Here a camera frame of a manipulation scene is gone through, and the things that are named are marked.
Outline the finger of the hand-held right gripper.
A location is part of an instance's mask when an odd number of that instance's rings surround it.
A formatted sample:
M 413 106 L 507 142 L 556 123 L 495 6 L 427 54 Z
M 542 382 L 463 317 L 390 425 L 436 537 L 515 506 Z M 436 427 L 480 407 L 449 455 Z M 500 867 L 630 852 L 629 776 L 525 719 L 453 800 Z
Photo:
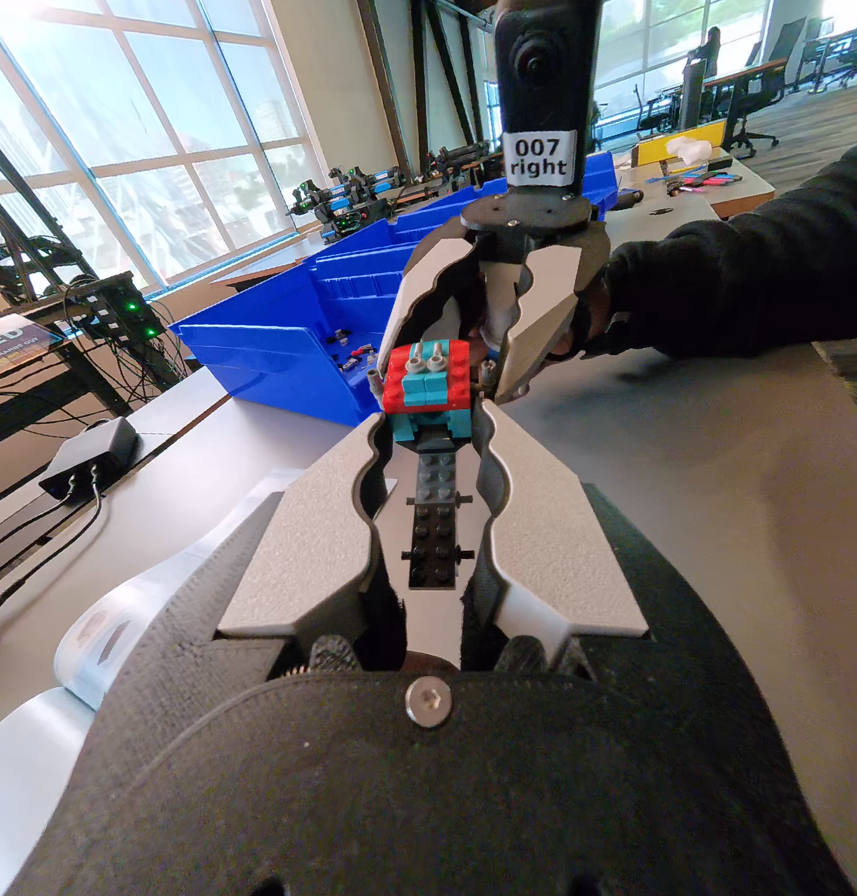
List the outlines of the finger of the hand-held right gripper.
M 466 312 L 457 309 L 445 324 L 440 321 L 447 303 L 472 287 L 481 287 L 479 249 L 464 238 L 443 238 L 404 274 L 386 326 L 377 368 L 385 378 L 393 350 L 423 342 L 426 334 L 457 340 L 460 329 L 469 333 Z
M 524 263 L 481 263 L 486 303 L 480 334 L 495 351 L 496 404 L 520 397 L 563 335 L 577 305 L 582 248 L 549 245 Z

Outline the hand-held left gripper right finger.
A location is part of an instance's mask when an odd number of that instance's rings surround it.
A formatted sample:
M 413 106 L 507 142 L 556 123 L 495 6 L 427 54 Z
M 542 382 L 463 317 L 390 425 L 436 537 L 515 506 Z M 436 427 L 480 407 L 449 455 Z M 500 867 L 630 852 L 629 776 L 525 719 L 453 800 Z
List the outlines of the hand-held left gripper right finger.
M 549 661 L 571 638 L 642 638 L 648 623 L 579 477 L 489 400 L 478 400 L 476 490 L 488 508 L 463 595 L 464 666 L 493 666 L 506 640 Z

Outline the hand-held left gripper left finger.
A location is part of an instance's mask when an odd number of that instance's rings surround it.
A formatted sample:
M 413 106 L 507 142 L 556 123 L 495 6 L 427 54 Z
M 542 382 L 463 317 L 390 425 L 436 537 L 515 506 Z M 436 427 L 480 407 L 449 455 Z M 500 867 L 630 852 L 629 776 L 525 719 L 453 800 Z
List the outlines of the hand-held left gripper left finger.
M 221 618 L 221 635 L 355 641 L 372 625 L 400 625 L 374 521 L 388 497 L 386 421 L 372 414 L 286 489 Z

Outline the red teal toy brick model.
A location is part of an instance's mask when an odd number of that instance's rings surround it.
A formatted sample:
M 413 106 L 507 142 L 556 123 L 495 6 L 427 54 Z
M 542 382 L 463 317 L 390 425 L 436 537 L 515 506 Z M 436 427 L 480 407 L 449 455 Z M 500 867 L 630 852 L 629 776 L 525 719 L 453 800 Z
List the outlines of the red teal toy brick model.
M 471 440 L 469 345 L 435 339 L 391 351 L 382 374 L 368 369 L 368 383 L 394 441 L 416 454 L 411 546 L 401 553 L 416 590 L 452 590 L 462 559 L 473 551 L 458 543 L 457 513 L 471 496 L 457 485 L 457 455 Z

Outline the person's right forearm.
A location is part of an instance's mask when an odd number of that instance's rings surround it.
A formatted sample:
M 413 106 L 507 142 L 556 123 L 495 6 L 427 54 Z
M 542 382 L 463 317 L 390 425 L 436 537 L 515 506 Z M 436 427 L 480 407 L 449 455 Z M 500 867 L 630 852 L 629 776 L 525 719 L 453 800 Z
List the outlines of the person's right forearm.
M 752 357 L 857 339 L 857 144 L 751 212 L 621 245 L 604 283 L 596 353 Z

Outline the grey desk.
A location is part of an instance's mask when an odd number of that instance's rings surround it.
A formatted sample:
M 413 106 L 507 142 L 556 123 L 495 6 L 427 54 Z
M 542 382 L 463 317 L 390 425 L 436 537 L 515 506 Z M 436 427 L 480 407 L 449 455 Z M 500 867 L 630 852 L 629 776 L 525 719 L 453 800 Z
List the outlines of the grey desk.
M 716 615 L 770 705 L 857 889 L 857 405 L 817 351 L 546 370 L 504 408 L 597 486 Z M 0 720 L 54 685 L 67 629 L 111 588 L 209 532 L 273 468 L 348 429 L 228 397 L 207 371 L 134 423 L 177 438 L 0 610 Z

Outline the person's right hand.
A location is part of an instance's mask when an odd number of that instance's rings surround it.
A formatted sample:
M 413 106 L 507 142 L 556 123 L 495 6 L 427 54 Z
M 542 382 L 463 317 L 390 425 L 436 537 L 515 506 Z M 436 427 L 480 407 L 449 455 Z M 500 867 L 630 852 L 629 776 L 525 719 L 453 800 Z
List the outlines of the person's right hand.
M 606 287 L 604 266 L 593 280 L 579 292 L 571 323 L 546 355 L 549 364 L 563 363 L 583 352 L 589 343 L 602 334 L 611 317 L 611 300 Z

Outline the empty blue plastic bin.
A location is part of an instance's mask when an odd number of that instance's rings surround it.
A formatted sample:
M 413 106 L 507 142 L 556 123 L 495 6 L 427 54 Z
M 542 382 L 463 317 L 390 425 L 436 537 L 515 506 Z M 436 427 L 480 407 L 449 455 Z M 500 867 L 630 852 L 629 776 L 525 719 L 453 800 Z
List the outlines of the empty blue plastic bin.
M 507 183 L 502 177 L 489 180 L 480 188 L 475 186 L 462 188 L 422 209 L 400 215 L 392 227 L 397 233 L 434 230 L 450 218 L 458 218 L 461 211 L 471 202 L 500 196 L 506 188 Z M 613 210 L 618 199 L 618 183 L 612 153 L 600 152 L 587 158 L 582 181 L 582 195 L 596 209 L 595 219 L 604 221 L 606 214 Z
M 401 275 L 416 245 L 451 218 L 459 218 L 468 203 L 470 199 L 432 203 L 395 221 L 379 220 L 310 256 L 302 266 L 322 283 L 367 274 Z

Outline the pile of small toy bricks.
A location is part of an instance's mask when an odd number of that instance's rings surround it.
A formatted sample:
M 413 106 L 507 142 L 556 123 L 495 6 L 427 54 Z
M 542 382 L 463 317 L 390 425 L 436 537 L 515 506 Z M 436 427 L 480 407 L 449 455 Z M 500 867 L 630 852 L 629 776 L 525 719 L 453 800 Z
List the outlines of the pile of small toy bricks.
M 377 364 L 380 339 L 374 333 L 339 328 L 324 339 L 324 345 L 339 370 L 353 375 Z

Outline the row of black-blue robot arms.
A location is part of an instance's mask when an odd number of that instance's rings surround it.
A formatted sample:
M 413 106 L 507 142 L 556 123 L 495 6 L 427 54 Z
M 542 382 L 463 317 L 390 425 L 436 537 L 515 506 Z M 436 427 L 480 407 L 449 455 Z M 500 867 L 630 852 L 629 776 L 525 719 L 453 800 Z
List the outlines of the row of black-blue robot arms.
M 502 150 L 483 140 L 462 147 L 442 148 L 426 155 L 426 168 L 410 184 L 402 168 L 373 174 L 356 166 L 333 168 L 336 185 L 320 188 L 309 179 L 292 190 L 288 216 L 312 214 L 325 244 L 363 230 L 380 219 L 394 218 L 423 203 L 444 199 L 468 186 L 481 187 L 502 174 Z

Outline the white instruction booklet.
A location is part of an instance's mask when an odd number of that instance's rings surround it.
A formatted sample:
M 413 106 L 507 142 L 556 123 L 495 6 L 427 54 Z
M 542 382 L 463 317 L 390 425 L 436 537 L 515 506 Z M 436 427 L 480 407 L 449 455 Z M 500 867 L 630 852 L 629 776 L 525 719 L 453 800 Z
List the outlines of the white instruction booklet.
M 302 474 L 301 469 L 271 470 L 197 542 L 96 601 L 56 649 L 56 687 L 0 721 L 0 894 L 7 892 L 48 825 L 94 716 L 143 632 L 268 498 Z

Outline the yellow box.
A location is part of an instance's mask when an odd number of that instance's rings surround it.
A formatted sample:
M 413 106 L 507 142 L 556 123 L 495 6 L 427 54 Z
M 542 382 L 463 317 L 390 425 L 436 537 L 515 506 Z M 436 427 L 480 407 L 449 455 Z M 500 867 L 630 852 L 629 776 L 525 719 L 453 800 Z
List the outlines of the yellow box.
M 678 159 L 686 166 L 699 165 L 715 157 L 725 137 L 725 119 L 689 130 L 666 133 L 642 140 L 631 150 L 631 168 Z

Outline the blue bin holding small bricks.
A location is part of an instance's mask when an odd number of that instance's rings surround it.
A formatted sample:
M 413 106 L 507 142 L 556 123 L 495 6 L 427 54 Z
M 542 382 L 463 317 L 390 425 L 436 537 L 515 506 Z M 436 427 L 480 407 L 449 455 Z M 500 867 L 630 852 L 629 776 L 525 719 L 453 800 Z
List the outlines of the blue bin holding small bricks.
M 324 339 L 348 328 L 374 333 L 381 346 L 402 274 L 322 283 L 303 263 L 171 329 L 230 395 L 355 427 L 379 409 L 372 366 L 343 374 Z

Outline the white table with wooden edge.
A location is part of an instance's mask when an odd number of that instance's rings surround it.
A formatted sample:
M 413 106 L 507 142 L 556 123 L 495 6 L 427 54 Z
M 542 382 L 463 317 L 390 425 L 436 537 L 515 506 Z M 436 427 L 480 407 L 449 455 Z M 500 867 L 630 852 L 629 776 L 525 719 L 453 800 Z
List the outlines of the white table with wooden edge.
M 617 168 L 614 172 L 617 184 L 622 189 L 642 191 L 644 198 L 640 206 L 647 210 L 657 206 L 680 210 L 693 204 L 700 207 L 704 203 L 721 219 L 754 210 L 777 194 L 776 189 L 761 176 L 734 161 L 726 169 L 734 176 L 729 184 L 681 186 L 671 196 L 663 165 L 663 162 L 654 162 L 636 168 Z

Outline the black power adapter box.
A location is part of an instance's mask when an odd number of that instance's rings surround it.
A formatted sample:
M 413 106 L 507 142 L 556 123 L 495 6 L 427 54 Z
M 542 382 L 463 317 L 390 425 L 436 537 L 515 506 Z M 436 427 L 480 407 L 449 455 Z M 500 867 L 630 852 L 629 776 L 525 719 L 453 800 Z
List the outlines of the black power adapter box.
M 99 423 L 62 443 L 39 480 L 59 501 L 91 497 L 93 486 L 113 484 L 129 468 L 139 435 L 125 418 Z

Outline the black hub with green lights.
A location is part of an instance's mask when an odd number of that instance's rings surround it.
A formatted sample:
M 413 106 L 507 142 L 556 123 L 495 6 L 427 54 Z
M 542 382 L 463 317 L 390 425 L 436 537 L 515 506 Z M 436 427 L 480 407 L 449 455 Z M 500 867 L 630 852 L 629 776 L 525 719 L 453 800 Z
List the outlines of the black hub with green lights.
M 67 304 L 79 308 L 73 321 L 92 339 L 150 342 L 166 327 L 145 301 L 131 272 L 96 279 L 81 274 L 71 280 Z

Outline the large grid window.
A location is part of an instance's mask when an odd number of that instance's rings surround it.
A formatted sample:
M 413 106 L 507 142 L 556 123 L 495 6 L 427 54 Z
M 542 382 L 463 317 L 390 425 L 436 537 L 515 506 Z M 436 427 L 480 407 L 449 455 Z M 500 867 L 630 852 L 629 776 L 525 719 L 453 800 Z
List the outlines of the large grid window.
M 315 226 L 320 151 L 261 1 L 0 2 L 0 148 L 100 275 L 161 293 Z

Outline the printed sign board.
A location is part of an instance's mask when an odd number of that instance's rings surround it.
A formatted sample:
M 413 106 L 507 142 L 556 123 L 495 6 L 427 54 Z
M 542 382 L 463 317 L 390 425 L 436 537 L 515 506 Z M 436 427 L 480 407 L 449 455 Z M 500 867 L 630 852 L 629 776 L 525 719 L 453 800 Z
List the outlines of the printed sign board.
M 57 326 L 15 313 L 0 316 L 0 378 L 67 342 L 69 338 Z

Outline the black metal rack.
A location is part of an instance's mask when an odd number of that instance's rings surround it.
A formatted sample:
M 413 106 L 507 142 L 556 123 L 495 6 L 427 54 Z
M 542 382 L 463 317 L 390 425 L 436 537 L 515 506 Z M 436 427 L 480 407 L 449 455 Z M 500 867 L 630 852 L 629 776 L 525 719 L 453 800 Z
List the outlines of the black metal rack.
M 92 339 L 76 326 L 73 315 L 79 308 L 68 306 L 66 299 L 71 280 L 81 274 L 105 277 L 94 271 L 1 148 L 0 175 L 42 225 L 41 233 L 28 233 L 0 199 L 0 296 L 7 303 L 0 316 L 23 315 L 57 326 L 69 338 L 0 378 L 0 443 L 25 431 L 54 438 L 55 424 L 84 422 L 86 417 L 71 406 L 88 396 L 111 416 L 126 417 L 135 402 L 185 378 L 180 350 L 168 345 L 172 336 L 154 308 L 166 330 L 150 342 Z

